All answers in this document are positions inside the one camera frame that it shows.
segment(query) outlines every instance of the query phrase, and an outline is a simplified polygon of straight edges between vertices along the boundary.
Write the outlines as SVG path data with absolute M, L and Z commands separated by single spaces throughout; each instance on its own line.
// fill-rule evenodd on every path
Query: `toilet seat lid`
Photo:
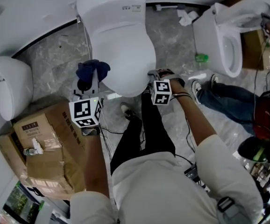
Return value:
M 217 25 L 227 25 L 238 32 L 249 32 L 261 29 L 261 13 L 270 15 L 270 5 L 262 0 L 242 0 L 219 12 Z
M 124 97 L 140 95 L 147 87 L 148 72 L 156 68 L 154 46 L 145 25 L 112 29 L 91 38 L 92 57 L 110 65 L 103 83 Z

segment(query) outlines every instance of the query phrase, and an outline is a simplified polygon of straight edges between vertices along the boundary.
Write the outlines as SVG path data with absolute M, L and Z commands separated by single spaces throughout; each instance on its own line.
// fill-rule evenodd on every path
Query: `forearm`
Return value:
M 180 86 L 178 82 L 176 83 L 176 81 L 171 81 L 171 87 L 173 93 L 187 93 L 187 91 Z M 207 137 L 216 134 L 209 121 L 205 118 L 204 114 L 190 97 L 183 96 L 177 99 L 184 110 L 185 116 L 187 117 L 196 145 L 199 145 Z
M 87 160 L 84 168 L 87 191 L 95 191 L 109 197 L 106 165 L 99 135 L 86 136 Z

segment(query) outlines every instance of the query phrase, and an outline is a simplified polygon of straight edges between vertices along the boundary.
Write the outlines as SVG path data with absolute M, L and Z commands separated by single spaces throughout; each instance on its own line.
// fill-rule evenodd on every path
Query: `sneaker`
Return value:
M 211 88 L 213 88 L 213 85 L 215 85 L 215 84 L 218 83 L 218 82 L 219 82 L 218 76 L 215 75 L 215 74 L 213 74 L 213 75 L 211 76 Z
M 143 95 L 144 94 L 150 94 L 150 91 L 151 91 L 151 89 L 152 89 L 152 86 L 149 84 L 146 88 L 145 88 L 145 90 L 143 91 Z
M 133 117 L 136 117 L 136 114 L 130 108 L 129 104 L 122 102 L 121 103 L 121 111 L 124 113 L 126 119 L 131 120 Z
M 193 95 L 194 95 L 194 98 L 195 98 L 196 103 L 197 103 L 197 104 L 201 104 L 201 103 L 199 102 L 199 100 L 197 99 L 197 92 L 201 90 L 201 85 L 200 85 L 200 83 L 199 83 L 197 80 L 194 80 L 194 81 L 192 82 L 191 88 L 192 88 L 192 93 L 193 93 Z

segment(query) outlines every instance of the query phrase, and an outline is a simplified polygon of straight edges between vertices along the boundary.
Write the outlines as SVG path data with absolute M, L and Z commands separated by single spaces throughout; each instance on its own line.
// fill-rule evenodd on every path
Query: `fiducial marker cube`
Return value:
M 102 105 L 98 97 L 70 102 L 72 121 L 80 128 L 99 125 Z
M 154 81 L 152 91 L 152 102 L 154 105 L 168 105 L 171 95 L 172 91 L 169 80 Z

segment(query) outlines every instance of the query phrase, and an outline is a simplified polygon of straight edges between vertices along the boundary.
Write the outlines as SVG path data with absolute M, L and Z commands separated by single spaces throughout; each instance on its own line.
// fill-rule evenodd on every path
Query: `blue cloth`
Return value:
M 254 94 L 233 85 L 206 82 L 197 92 L 197 98 L 206 107 L 225 114 L 231 120 L 241 124 L 251 135 L 253 131 Z
M 97 69 L 98 80 L 101 82 L 110 71 L 110 66 L 105 62 L 100 62 L 99 60 L 89 60 L 84 63 L 78 64 L 78 70 L 76 75 L 85 83 L 92 83 L 93 72 Z

